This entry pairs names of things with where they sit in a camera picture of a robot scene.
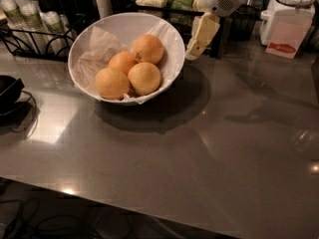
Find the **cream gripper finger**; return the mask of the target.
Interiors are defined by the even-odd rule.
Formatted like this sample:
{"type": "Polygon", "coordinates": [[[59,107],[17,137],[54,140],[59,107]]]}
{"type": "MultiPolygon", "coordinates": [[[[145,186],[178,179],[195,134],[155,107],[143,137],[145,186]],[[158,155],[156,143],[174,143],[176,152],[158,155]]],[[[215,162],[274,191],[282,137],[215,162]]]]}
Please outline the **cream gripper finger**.
{"type": "Polygon", "coordinates": [[[198,52],[200,51],[200,46],[197,44],[195,40],[195,34],[197,31],[198,25],[199,25],[199,17],[196,16],[192,22],[191,38],[186,46],[186,51],[185,51],[185,58],[190,61],[197,59],[198,52]]]}
{"type": "Polygon", "coordinates": [[[220,18],[214,13],[205,12],[199,17],[199,25],[195,34],[195,40],[200,46],[200,56],[211,43],[220,27],[220,18]]]}

